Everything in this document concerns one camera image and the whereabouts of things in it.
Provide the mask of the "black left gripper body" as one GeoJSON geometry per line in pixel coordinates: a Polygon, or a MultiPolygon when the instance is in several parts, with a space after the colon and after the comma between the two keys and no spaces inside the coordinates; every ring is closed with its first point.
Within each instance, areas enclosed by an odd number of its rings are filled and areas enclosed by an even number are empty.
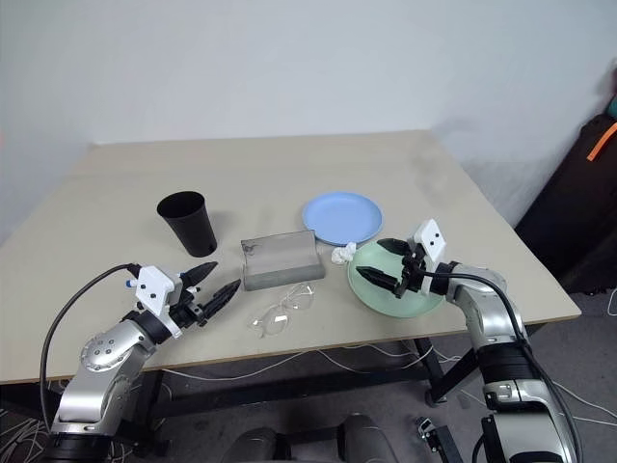
{"type": "Polygon", "coordinates": [[[194,283],[188,273],[179,274],[182,288],[177,302],[170,306],[169,314],[178,328],[189,328],[193,324],[203,327],[207,324],[204,308],[195,302],[195,297],[201,292],[199,283],[194,283]]]}

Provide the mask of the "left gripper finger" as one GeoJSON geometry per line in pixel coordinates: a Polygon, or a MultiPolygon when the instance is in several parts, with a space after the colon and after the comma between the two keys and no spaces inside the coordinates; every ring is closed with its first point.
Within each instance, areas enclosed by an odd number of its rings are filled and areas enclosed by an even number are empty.
{"type": "Polygon", "coordinates": [[[219,312],[230,301],[240,285],[240,279],[230,282],[216,291],[206,304],[200,304],[201,315],[198,317],[198,323],[206,324],[211,317],[219,312]]]}
{"type": "Polygon", "coordinates": [[[218,265],[217,261],[202,263],[184,272],[186,286],[198,286],[218,265]]]}

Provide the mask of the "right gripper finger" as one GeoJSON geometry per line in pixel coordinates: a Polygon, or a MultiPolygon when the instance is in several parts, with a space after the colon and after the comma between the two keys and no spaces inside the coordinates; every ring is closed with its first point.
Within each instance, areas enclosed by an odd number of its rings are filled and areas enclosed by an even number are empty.
{"type": "Polygon", "coordinates": [[[386,249],[389,253],[405,256],[410,252],[410,245],[405,240],[396,238],[383,238],[377,241],[377,244],[386,249]]]}
{"type": "Polygon", "coordinates": [[[395,277],[372,266],[357,266],[356,271],[372,285],[387,291],[395,291],[398,287],[398,280],[395,277]]]}

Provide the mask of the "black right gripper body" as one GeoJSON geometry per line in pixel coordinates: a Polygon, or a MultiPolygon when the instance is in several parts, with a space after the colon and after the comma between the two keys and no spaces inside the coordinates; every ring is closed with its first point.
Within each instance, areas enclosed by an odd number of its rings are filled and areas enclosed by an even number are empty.
{"type": "Polygon", "coordinates": [[[424,280],[423,272],[426,269],[426,264],[424,262],[426,253],[421,244],[416,244],[414,246],[410,245],[410,252],[401,257],[401,263],[403,265],[401,280],[398,283],[397,289],[394,291],[394,295],[397,298],[401,298],[407,290],[419,292],[424,280]]]}

